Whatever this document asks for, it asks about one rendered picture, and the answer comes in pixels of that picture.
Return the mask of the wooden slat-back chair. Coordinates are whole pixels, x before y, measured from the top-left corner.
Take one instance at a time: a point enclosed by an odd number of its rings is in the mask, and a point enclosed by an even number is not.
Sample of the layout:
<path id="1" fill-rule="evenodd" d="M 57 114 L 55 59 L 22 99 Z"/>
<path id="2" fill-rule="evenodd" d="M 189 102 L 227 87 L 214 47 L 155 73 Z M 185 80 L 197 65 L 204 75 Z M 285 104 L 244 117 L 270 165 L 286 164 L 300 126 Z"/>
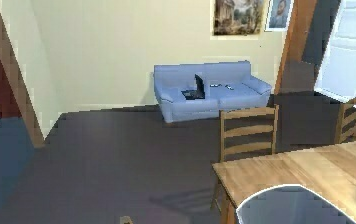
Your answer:
<path id="1" fill-rule="evenodd" d="M 339 107 L 334 143 L 340 144 L 349 138 L 356 141 L 356 97 Z"/>
<path id="2" fill-rule="evenodd" d="M 218 163 L 224 162 L 229 155 L 271 149 L 271 153 L 276 153 L 277 130 L 280 106 L 275 104 L 273 107 L 254 107 L 239 110 L 219 111 L 220 119 L 220 154 Z M 257 118 L 260 116 L 271 115 L 272 119 L 269 124 L 247 125 L 226 129 L 226 121 L 233 119 Z M 271 133 L 270 141 L 253 142 L 246 144 L 226 146 L 226 139 L 233 137 L 242 137 L 262 133 Z"/>

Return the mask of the black laptop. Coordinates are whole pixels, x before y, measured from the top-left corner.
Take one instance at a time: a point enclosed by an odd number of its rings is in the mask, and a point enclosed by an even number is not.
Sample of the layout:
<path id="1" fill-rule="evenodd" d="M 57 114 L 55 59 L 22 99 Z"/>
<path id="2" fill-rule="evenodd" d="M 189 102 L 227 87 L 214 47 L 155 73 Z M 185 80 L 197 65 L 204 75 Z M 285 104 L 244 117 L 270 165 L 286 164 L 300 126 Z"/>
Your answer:
<path id="1" fill-rule="evenodd" d="M 205 98 L 203 79 L 199 75 L 195 75 L 195 81 L 196 81 L 196 89 L 195 90 L 182 91 L 182 94 L 186 100 L 196 100 L 196 99 L 204 99 Z"/>

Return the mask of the framed portrait picture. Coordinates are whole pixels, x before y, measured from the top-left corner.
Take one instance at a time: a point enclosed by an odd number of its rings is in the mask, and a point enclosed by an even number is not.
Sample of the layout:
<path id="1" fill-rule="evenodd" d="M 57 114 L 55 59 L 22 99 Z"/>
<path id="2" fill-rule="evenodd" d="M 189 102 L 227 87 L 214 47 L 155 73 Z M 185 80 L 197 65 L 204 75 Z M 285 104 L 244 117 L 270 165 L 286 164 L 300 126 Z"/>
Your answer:
<path id="1" fill-rule="evenodd" d="M 294 0 L 269 0 L 265 30 L 268 32 L 286 31 L 290 19 Z"/>

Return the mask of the white room door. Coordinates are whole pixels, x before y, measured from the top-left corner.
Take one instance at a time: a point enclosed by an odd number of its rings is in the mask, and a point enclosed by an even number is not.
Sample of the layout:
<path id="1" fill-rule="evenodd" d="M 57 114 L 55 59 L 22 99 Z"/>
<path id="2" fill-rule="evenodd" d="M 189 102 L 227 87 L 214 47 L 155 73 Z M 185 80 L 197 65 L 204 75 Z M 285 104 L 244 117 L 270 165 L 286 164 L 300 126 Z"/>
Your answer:
<path id="1" fill-rule="evenodd" d="M 341 0 L 314 91 L 339 102 L 356 97 L 356 0 Z"/>

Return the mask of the light blue sofa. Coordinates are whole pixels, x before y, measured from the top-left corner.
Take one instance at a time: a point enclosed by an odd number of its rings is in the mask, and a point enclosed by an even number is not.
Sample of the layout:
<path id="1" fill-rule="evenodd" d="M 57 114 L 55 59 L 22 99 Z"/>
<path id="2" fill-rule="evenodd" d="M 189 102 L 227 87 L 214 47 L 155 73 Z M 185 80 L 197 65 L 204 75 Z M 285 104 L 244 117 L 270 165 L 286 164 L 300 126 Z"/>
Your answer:
<path id="1" fill-rule="evenodd" d="M 205 98 L 186 100 L 182 91 L 196 89 L 195 75 L 203 79 Z M 247 60 L 155 65 L 153 78 L 155 97 L 166 123 L 214 118 L 220 110 L 266 107 L 272 90 L 270 84 L 252 75 Z"/>

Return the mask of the wooden dining table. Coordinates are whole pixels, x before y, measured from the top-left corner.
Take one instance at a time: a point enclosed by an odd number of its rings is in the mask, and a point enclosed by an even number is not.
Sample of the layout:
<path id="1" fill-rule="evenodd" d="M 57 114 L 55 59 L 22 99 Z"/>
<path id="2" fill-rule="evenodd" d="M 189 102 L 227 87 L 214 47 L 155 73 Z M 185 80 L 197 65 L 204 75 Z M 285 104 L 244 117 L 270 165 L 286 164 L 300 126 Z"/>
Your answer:
<path id="1" fill-rule="evenodd" d="M 225 189 L 220 224 L 234 224 L 235 209 L 273 186 L 300 184 L 356 222 L 356 141 L 215 163 Z"/>

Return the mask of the landscape painting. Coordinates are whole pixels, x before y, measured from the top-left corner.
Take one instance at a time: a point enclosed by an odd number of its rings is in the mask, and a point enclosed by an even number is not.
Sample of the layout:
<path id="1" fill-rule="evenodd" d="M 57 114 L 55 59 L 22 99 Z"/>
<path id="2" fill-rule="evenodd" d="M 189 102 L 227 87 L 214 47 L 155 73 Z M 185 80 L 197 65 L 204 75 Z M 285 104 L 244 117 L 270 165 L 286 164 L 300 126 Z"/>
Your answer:
<path id="1" fill-rule="evenodd" d="M 263 17 L 263 0 L 214 0 L 215 36 L 258 35 Z"/>

